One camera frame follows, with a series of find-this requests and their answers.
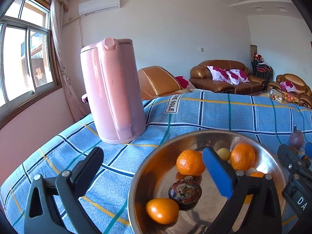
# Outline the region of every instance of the window frame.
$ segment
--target window frame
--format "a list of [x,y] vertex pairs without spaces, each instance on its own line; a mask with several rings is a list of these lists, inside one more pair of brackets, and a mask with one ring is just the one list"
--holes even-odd
[[[0,90],[2,90],[4,94],[4,98],[6,103],[0,107],[0,130],[10,122],[15,116],[21,113],[23,110],[40,100],[41,98],[47,96],[48,94],[62,88],[60,84],[60,75],[57,70],[56,59],[54,48],[51,47],[52,41],[51,40],[51,32],[50,32],[50,6],[49,3],[45,0],[42,0],[42,4],[39,3],[40,0],[30,0],[31,2],[35,3],[36,5],[40,6],[43,11],[48,12],[46,16],[46,24],[45,27],[41,27],[35,25],[30,22],[26,22],[21,20],[22,9],[26,0],[22,0],[20,11],[18,18],[4,16],[3,19],[0,21],[2,25],[0,30]],[[26,30],[25,34],[25,62],[27,64],[27,73],[32,78],[33,87],[30,91],[18,96],[17,98],[9,101],[7,97],[7,91],[5,88],[4,83],[4,34],[7,27],[13,27],[18,29]],[[30,38],[31,38],[31,31],[38,32],[46,36],[46,58],[49,64],[49,69],[52,74],[53,81],[39,87],[36,87],[34,74],[32,71],[32,59],[31,59],[31,52],[30,49]]]

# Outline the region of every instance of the blue gripper pad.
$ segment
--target blue gripper pad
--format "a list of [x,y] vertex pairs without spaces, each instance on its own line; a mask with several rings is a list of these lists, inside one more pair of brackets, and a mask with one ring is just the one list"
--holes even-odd
[[308,155],[309,158],[312,159],[312,144],[311,143],[307,143],[305,145],[305,153]]
[[222,160],[213,149],[205,148],[202,160],[220,194],[229,200],[237,182],[233,168],[228,162]]

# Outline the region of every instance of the bowl rim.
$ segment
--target bowl rim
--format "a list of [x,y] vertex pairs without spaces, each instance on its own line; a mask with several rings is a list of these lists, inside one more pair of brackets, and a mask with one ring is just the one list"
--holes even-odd
[[[146,167],[147,163],[154,157],[154,155],[156,155],[161,149],[163,149],[164,147],[167,147],[168,145],[172,144],[173,142],[176,142],[178,140],[181,140],[185,137],[189,137],[189,136],[194,136],[194,135],[198,135],[198,134],[204,134],[204,133],[224,133],[224,134],[232,134],[234,136],[240,136],[242,138],[246,138],[248,140],[254,141],[257,145],[261,146],[262,149],[264,151],[266,151],[268,153],[268,155],[272,158],[272,160],[275,162],[275,164],[279,167],[279,169],[281,170],[281,175],[282,175],[282,179],[283,179],[283,184],[284,187],[286,185],[286,179],[285,179],[285,174],[283,172],[283,168],[281,166],[281,164],[279,163],[279,161],[277,161],[276,157],[274,155],[272,155],[267,149],[266,147],[257,142],[255,139],[252,139],[248,136],[245,136],[243,134],[240,133],[236,133],[230,130],[217,130],[217,129],[209,129],[209,130],[201,130],[201,131],[193,131],[193,132],[189,132],[189,133],[185,133],[182,135],[178,135],[164,143],[162,143],[161,145],[159,145],[157,148],[155,148],[144,160],[143,162],[140,164],[139,168],[137,169],[137,171],[135,172],[135,175],[133,176],[133,179],[131,181],[131,185],[130,185],[130,189],[129,189],[129,193],[128,193],[128,219],[129,219],[129,223],[130,226],[133,230],[134,233],[142,233],[141,228],[138,226],[137,224],[137,217],[135,214],[135,190],[137,187],[137,183],[138,180],[141,178],[142,175],[142,170]],[[283,204],[283,207],[281,208],[281,215],[283,216],[284,211],[285,211],[285,207],[286,207],[286,203]]]

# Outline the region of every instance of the pink electric kettle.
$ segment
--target pink electric kettle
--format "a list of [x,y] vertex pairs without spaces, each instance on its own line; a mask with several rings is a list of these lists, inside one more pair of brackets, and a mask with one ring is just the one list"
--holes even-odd
[[82,73],[102,141],[128,143],[146,128],[132,40],[106,38],[81,50]]

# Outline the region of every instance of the sofa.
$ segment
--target sofa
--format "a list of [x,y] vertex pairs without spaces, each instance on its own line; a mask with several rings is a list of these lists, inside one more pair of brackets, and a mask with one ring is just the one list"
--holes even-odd
[[177,79],[160,66],[139,69],[138,79],[142,100],[190,92],[183,89]]
[[[241,69],[250,82],[232,85],[223,81],[213,81],[207,66],[214,66],[225,70]],[[233,93],[240,95],[253,94],[263,91],[266,80],[250,74],[249,69],[241,62],[231,60],[208,60],[191,69],[190,82],[199,89],[210,90],[215,93]]]
[[312,109],[311,89],[299,76],[294,74],[278,75],[276,77],[276,82],[270,82],[267,89],[276,89],[282,91],[280,83],[286,81],[292,82],[296,87],[298,93],[291,92],[291,94],[299,99],[300,106],[305,106],[309,109]]

